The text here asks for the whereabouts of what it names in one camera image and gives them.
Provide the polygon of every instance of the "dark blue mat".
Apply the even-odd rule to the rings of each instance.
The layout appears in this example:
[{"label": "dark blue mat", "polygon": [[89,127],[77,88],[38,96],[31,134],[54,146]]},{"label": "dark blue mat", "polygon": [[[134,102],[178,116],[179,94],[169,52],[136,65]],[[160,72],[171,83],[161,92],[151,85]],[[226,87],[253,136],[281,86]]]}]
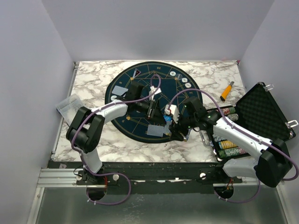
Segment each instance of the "dark blue mat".
[{"label": "dark blue mat", "polygon": [[[145,88],[142,91],[142,97],[145,97],[149,94],[150,78],[153,76],[153,74],[156,73],[161,77],[162,93],[157,94],[155,96],[155,99],[160,100],[160,108],[163,114],[165,106],[178,92],[184,89],[188,89],[188,87],[199,89],[195,81],[186,72],[173,65],[162,62],[144,62],[136,64],[124,70],[110,83],[105,94],[105,104],[110,103],[112,101],[111,97],[113,98],[113,95],[115,95],[112,94],[112,91],[115,86],[120,86],[124,88],[129,87],[130,83],[132,82],[132,77],[136,68],[141,73],[138,76],[136,76],[134,80],[142,83],[145,86]],[[158,79],[155,78],[153,84],[154,86],[157,86]],[[181,94],[174,101],[174,104],[178,105],[179,111],[180,113],[183,113],[183,115],[187,115],[187,111],[185,111],[182,102],[186,98],[192,96],[199,97],[202,102],[201,93],[197,91],[187,91]],[[136,141],[145,143],[163,143],[170,141],[170,137],[165,134],[163,135],[163,137],[150,136],[146,134],[149,124],[159,126],[164,126],[164,124],[158,124],[152,121],[148,121],[144,118],[143,113],[132,112],[123,117],[119,117],[117,119],[112,120],[112,123],[124,135]]]}]

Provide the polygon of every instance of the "white wall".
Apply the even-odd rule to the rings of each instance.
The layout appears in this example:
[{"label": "white wall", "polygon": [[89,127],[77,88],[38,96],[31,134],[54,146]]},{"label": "white wall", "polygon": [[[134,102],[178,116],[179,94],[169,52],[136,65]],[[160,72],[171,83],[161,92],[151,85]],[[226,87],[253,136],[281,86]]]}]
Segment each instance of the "white wall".
[{"label": "white wall", "polygon": [[0,7],[0,222],[26,223],[73,63],[40,0]]},{"label": "white wall", "polygon": [[[274,84],[271,91],[287,119],[299,121],[299,1],[275,0],[241,60],[241,76],[249,90],[259,81]],[[299,164],[299,136],[288,142]],[[299,223],[299,179],[286,190]]]},{"label": "white wall", "polygon": [[74,60],[238,60],[273,0],[42,0]]}]

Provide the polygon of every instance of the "marble tabletop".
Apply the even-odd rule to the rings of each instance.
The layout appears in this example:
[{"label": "marble tabletop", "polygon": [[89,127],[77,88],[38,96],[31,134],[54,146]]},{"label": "marble tabletop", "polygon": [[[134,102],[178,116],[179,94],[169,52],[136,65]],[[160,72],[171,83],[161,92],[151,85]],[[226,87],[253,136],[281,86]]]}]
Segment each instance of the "marble tabletop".
[{"label": "marble tabletop", "polygon": [[[144,61],[93,61],[80,62],[71,93],[76,93],[84,105],[95,108],[104,105],[109,83],[124,69]],[[236,61],[225,62],[172,62],[187,72],[198,84],[216,99],[220,106],[234,105],[244,94],[241,76]],[[234,81],[227,100],[220,95]],[[202,94],[206,108],[215,108],[213,102]],[[71,149],[66,139],[68,126],[62,124],[54,161],[80,161],[79,154]],[[102,161],[117,162],[215,162],[211,147],[206,147],[200,135],[191,131],[187,142],[172,141],[162,144],[146,144],[132,140],[119,132],[111,122],[105,124],[97,151]]]}]

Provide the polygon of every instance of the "yellow handle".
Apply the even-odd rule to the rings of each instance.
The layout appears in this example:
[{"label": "yellow handle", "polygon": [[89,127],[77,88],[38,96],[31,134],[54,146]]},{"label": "yellow handle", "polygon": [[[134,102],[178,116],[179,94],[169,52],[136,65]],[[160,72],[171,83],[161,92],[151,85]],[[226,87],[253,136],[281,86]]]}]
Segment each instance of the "yellow handle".
[{"label": "yellow handle", "polygon": [[225,99],[226,99],[226,97],[228,96],[228,94],[229,94],[229,92],[230,92],[231,89],[232,89],[232,87],[231,87],[231,85],[229,85],[229,86],[225,89],[225,91],[221,94],[220,99],[221,99],[222,101],[225,101]]}]

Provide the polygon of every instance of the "orange tool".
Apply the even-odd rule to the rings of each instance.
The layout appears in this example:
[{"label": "orange tool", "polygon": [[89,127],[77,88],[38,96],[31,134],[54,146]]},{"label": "orange tool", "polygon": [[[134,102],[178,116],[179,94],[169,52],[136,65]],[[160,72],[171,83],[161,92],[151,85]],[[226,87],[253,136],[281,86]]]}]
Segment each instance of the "orange tool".
[{"label": "orange tool", "polygon": [[226,99],[226,97],[228,96],[229,92],[231,91],[231,89],[232,89],[234,83],[235,83],[235,82],[231,82],[231,83],[228,85],[228,87],[225,89],[225,91],[221,94],[220,99],[221,99],[222,101],[225,101],[225,99]]}]

